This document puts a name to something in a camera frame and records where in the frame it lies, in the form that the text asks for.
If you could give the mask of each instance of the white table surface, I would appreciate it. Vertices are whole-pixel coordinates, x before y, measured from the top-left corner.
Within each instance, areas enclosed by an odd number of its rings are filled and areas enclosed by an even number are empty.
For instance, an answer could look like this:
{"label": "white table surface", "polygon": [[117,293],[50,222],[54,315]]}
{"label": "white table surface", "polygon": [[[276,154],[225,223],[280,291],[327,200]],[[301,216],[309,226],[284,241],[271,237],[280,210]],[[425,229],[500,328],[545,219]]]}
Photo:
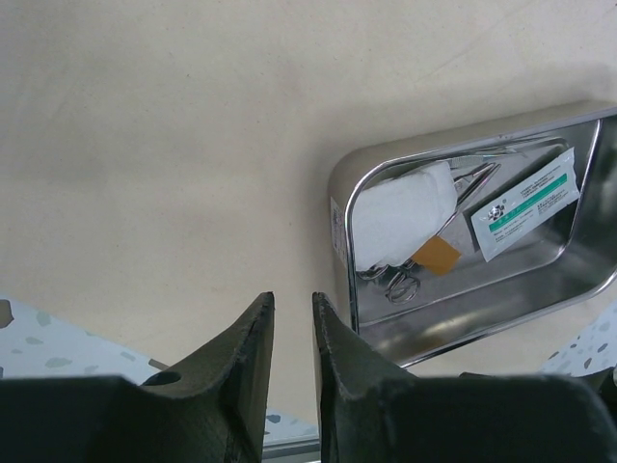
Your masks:
{"label": "white table surface", "polygon": [[[274,290],[270,402],[312,422],[337,160],[617,100],[615,0],[0,5],[0,289],[166,364]],[[536,368],[602,307],[501,336]],[[497,339],[422,368],[491,369]]]}

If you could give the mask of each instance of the speckled surface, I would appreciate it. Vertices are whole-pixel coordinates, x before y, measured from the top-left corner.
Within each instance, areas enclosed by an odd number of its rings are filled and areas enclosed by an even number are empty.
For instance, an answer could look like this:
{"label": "speckled surface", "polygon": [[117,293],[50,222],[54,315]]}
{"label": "speckled surface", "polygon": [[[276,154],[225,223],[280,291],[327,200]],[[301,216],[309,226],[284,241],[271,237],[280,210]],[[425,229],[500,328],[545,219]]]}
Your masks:
{"label": "speckled surface", "polygon": [[553,352],[540,368],[582,376],[617,365],[617,301],[589,326]]}
{"label": "speckled surface", "polygon": [[[120,374],[142,384],[160,362],[0,294],[0,378]],[[264,444],[316,436],[316,426],[266,412]]]}

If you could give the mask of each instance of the label on tray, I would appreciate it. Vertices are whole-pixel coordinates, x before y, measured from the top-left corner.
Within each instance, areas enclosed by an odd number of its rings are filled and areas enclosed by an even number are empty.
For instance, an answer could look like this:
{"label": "label on tray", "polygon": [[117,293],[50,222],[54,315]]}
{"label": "label on tray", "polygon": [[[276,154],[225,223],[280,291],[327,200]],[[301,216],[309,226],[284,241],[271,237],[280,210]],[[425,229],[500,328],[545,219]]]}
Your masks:
{"label": "label on tray", "polygon": [[574,164],[570,148],[471,216],[487,262],[578,199]]}
{"label": "label on tray", "polygon": [[345,216],[334,198],[330,198],[330,227],[332,247],[347,268],[347,240],[345,239]]}

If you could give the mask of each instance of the stainless steel tray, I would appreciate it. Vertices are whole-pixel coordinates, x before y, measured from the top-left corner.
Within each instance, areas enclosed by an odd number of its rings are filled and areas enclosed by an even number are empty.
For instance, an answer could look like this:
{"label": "stainless steel tray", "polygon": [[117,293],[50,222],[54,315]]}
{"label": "stainless steel tray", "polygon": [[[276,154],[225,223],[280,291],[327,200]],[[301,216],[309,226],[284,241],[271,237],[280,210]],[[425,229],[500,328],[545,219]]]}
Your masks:
{"label": "stainless steel tray", "polygon": [[[427,162],[538,137],[556,142],[499,159],[501,168],[477,203],[498,196],[569,147],[576,152],[577,203],[488,263],[469,231],[471,206],[444,235],[464,256],[442,277],[419,269],[421,290],[404,306],[393,306],[384,296],[391,271],[371,282],[358,277],[351,218],[363,189]],[[614,279],[617,105],[584,101],[355,150],[336,165],[329,193],[338,314],[387,358],[412,365],[589,298]]]}

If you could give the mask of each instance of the orange tab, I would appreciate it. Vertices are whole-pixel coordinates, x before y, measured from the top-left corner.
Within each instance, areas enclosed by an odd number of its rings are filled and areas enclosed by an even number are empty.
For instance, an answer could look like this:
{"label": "orange tab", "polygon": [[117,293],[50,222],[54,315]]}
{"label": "orange tab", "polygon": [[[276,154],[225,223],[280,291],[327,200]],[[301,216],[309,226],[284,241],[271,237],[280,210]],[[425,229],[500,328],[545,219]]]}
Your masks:
{"label": "orange tab", "polygon": [[448,273],[461,256],[447,241],[433,236],[412,256],[415,263],[428,268],[435,275]]}

